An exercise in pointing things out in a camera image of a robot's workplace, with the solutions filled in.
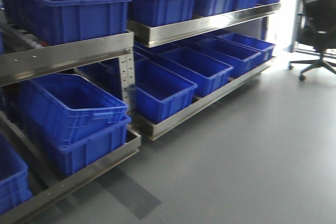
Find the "gray floor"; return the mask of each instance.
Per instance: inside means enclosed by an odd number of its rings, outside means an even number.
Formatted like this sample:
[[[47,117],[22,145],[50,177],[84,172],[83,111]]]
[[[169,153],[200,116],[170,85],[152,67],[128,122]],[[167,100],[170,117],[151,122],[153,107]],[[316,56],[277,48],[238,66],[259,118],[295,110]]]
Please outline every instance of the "gray floor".
[[[29,223],[336,223],[336,77],[288,59]]]

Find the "shelving unit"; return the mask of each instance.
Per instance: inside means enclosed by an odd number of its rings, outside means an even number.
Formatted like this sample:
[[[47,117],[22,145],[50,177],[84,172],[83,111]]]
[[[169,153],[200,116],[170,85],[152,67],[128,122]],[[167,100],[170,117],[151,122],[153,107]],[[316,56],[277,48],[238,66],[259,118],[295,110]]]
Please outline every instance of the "shelving unit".
[[[151,48],[174,42],[176,40],[207,33],[209,31],[223,29],[255,19],[264,18],[276,13],[280,10],[280,8],[280,3],[257,6],[250,9],[238,10],[211,17],[195,17],[189,21],[160,27],[148,27],[134,21],[129,21],[128,28],[134,31],[136,41]],[[271,66],[273,60],[274,59],[270,59],[243,76],[237,79],[232,79],[230,83],[206,97],[194,99],[194,102],[190,106],[159,124],[153,124],[143,116],[134,112],[133,122],[136,130],[151,140],[158,139],[160,136],[174,129],[187,119],[191,118],[198,112],[201,112],[217,100],[230,94],[253,77],[265,71]]]
[[[217,89],[216,91],[207,95],[206,97],[195,98],[194,102],[190,106],[186,107],[184,110],[181,110],[180,112],[177,112],[176,114],[174,114],[170,118],[167,118],[166,120],[162,121],[159,124],[153,124],[152,122],[150,122],[149,120],[147,120],[146,118],[144,118],[139,114],[133,115],[133,120],[137,126],[137,131],[141,132],[150,140],[157,140],[160,136],[174,129],[175,127],[177,127],[184,121],[188,120],[198,112],[201,112],[205,108],[209,107],[214,102],[218,101],[219,99],[238,89],[252,78],[258,76],[260,73],[269,68],[273,61],[274,57],[268,60],[267,62],[263,63],[262,65],[256,67],[255,69],[251,70],[250,72],[236,79],[231,80],[230,83]]]
[[[158,27],[149,27],[144,24],[129,21],[128,29],[134,31],[134,38],[137,42],[147,47],[156,47],[209,31],[267,17],[279,11],[280,8],[280,3],[263,5],[210,17],[194,17],[194,19],[185,22]]]
[[[135,112],[135,78],[133,62],[134,39],[147,47],[155,47],[180,39],[200,35],[251,20],[267,17],[280,9],[280,3],[257,6],[250,9],[211,17],[193,17],[181,23],[160,27],[129,21],[129,32],[103,38],[78,41],[58,46],[41,47],[36,38],[25,31],[0,23],[4,41],[16,52],[0,56],[0,86],[28,80],[45,74],[64,71],[99,61],[118,58],[120,88],[124,102],[129,104],[133,125],[127,132],[126,145],[118,148],[86,168],[63,178],[46,157],[30,142],[25,134],[0,112],[0,131],[16,147],[33,171],[35,196],[13,210],[0,216],[1,224],[24,223],[44,209],[60,201],[85,184],[122,163],[139,151],[141,136],[156,140],[222,97],[230,94],[250,79],[269,68],[273,59],[263,63],[243,76],[193,103],[159,124],[153,124]]]
[[[45,74],[80,67],[90,63],[118,58],[123,100],[134,105],[133,33],[42,47],[38,39],[5,23],[0,23],[4,42],[16,51],[0,56],[0,86],[28,80]],[[16,147],[28,164],[34,180],[34,197],[0,216],[1,224],[24,223],[44,209],[60,201],[85,184],[122,163],[139,151],[141,136],[131,127],[127,143],[64,178],[53,164],[26,137],[3,112],[0,112],[0,131]]]

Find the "stainless steel shelf rail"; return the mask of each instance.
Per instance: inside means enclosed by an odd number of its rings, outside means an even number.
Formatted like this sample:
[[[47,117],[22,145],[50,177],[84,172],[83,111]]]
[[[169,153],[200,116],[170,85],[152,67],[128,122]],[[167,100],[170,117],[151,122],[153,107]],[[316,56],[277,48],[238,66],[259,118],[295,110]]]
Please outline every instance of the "stainless steel shelf rail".
[[[192,103],[190,106],[186,107],[184,110],[177,112],[175,115],[167,118],[159,124],[153,124],[143,116],[139,114],[135,114],[133,116],[134,123],[137,126],[137,130],[141,132],[143,135],[148,137],[151,140],[156,140],[160,136],[164,135],[168,131],[177,127],[187,119],[191,118],[198,112],[201,112],[203,109],[207,108],[214,102],[223,98],[224,96],[230,94],[234,90],[238,89],[240,86],[259,75],[261,72],[269,68],[273,62],[273,58],[263,63],[262,65],[256,67],[250,72],[234,79],[227,85],[222,88],[214,91],[213,93],[207,95],[203,98],[198,98],[196,102]]]
[[[1,55],[0,86],[130,55],[132,47],[133,33],[129,32]]]
[[[135,21],[128,22],[128,29],[134,32],[136,41],[147,47],[155,47],[176,40],[185,39],[254,19],[263,18],[280,10],[281,4],[257,6],[211,17],[201,17],[185,22],[149,27]]]

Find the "metal shelf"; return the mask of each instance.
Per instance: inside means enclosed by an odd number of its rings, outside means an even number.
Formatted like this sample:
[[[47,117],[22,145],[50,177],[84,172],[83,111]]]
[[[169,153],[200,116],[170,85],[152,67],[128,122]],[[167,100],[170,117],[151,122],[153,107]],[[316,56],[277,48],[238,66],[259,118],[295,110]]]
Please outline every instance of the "metal shelf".
[[[234,79],[227,85],[223,86],[222,88],[214,91],[213,93],[207,95],[203,98],[198,98],[194,103],[190,106],[186,107],[184,110],[177,112],[175,115],[167,118],[166,120],[162,121],[159,124],[153,124],[143,116],[139,114],[135,114],[133,116],[133,120],[135,121],[136,126],[138,127],[137,130],[141,132],[143,135],[148,137],[151,140],[156,140],[160,136],[164,135],[168,131],[172,130],[173,128],[177,127],[187,119],[191,118],[198,112],[202,111],[203,109],[207,108],[214,102],[218,101],[219,99],[223,98],[224,96],[230,94],[246,82],[248,82],[253,77],[259,75],[261,72],[269,68],[274,60],[274,57],[267,62],[263,63],[262,65],[256,67],[255,69],[251,70],[250,72]]]
[[[67,178],[62,178],[54,173],[54,167],[49,165],[46,157],[28,140],[23,132],[11,123],[3,112],[0,112],[0,129],[11,140],[20,155],[28,163],[29,167],[38,175],[46,189],[22,203],[9,212],[0,216],[1,224],[25,223],[38,213],[52,206],[95,178],[106,173],[126,159],[136,154],[141,144],[138,133],[128,130],[127,143],[104,156],[98,161],[85,167]]]
[[[21,47],[26,38],[4,29],[4,41]],[[0,56],[0,86],[103,60],[132,55],[133,33],[118,34]]]
[[[185,39],[254,19],[263,18],[280,10],[281,4],[263,5],[211,17],[199,17],[185,22],[149,27],[134,21],[128,22],[128,29],[134,32],[135,40],[147,47],[155,47],[176,40]]]

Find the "chair base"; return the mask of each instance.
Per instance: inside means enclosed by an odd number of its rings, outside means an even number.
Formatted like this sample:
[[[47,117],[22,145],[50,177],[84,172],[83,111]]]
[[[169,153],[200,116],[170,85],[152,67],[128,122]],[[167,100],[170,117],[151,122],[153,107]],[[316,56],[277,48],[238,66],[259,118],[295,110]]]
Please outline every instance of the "chair base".
[[[300,74],[300,77],[299,77],[299,79],[301,81],[304,81],[306,79],[306,77],[303,74],[305,72],[308,72],[309,70],[314,69],[314,68],[326,68],[330,72],[336,74],[336,70],[334,69],[334,67],[336,67],[336,63],[323,60],[323,53],[321,53],[320,59],[318,59],[318,60],[295,60],[295,61],[290,61],[289,65],[288,65],[288,69],[290,69],[290,70],[293,69],[292,64],[309,64],[310,65],[310,66],[306,67],[305,69],[303,69],[301,71],[301,74]]]

